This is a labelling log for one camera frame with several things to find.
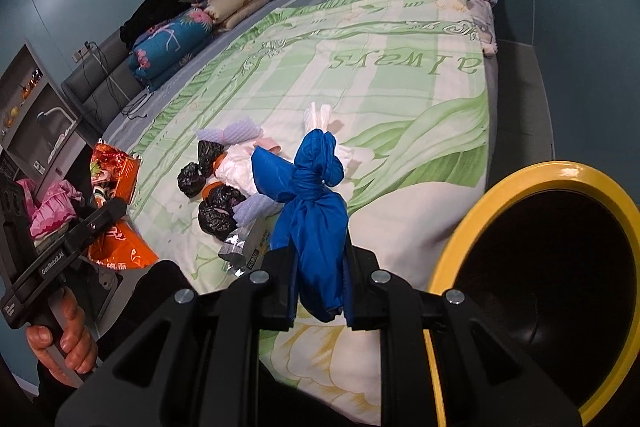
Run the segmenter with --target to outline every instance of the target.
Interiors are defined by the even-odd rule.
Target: silver bolt
[[[378,284],[384,284],[391,280],[391,274],[386,270],[375,270],[371,272],[371,280]]]
[[[264,284],[269,280],[269,273],[264,270],[256,270],[251,273],[249,280],[254,284]]]
[[[463,294],[460,290],[447,290],[444,294],[447,301],[451,304],[462,304],[465,301],[465,294]]]
[[[195,294],[193,293],[193,290],[184,288],[175,293],[174,299],[178,304],[187,304],[187,302],[191,302],[193,300],[194,296]]]

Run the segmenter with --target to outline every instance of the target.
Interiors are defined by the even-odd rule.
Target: floor
[[[532,46],[498,40],[498,133],[488,187],[554,158],[545,86]]]

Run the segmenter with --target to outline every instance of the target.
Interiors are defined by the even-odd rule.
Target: headboard
[[[119,28],[123,22],[114,21],[114,26]],[[120,40],[119,29],[98,47],[100,52],[92,46],[83,62],[62,82],[64,95],[86,123],[84,134],[94,140],[102,136],[121,109],[143,90],[127,66],[129,52]]]

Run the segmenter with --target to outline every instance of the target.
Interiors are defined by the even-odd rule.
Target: bed
[[[104,134],[143,162],[129,209],[161,259],[200,293],[234,275],[179,192],[197,161],[194,131],[249,116],[292,159],[310,103],[353,148],[336,187],[355,245],[425,289],[450,234],[484,193],[497,119],[495,0],[276,0],[205,48]],[[263,331],[260,358],[279,380],[352,419],[380,423],[379,336],[323,324],[302,307],[286,333]]]

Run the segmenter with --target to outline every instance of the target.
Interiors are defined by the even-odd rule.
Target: black plastic bag
[[[205,178],[213,174],[213,162],[224,150],[225,146],[216,142],[206,140],[198,142],[198,163],[200,164],[200,172]]]
[[[206,201],[209,206],[224,210],[229,216],[233,216],[233,207],[245,199],[244,194],[236,188],[228,185],[218,185],[211,189]]]
[[[203,232],[224,241],[226,236],[238,227],[238,224],[231,215],[210,205],[207,200],[202,201],[198,206],[198,224]]]
[[[200,173],[200,168],[195,162],[183,167],[178,174],[178,188],[188,197],[197,196],[204,188],[205,177]]]

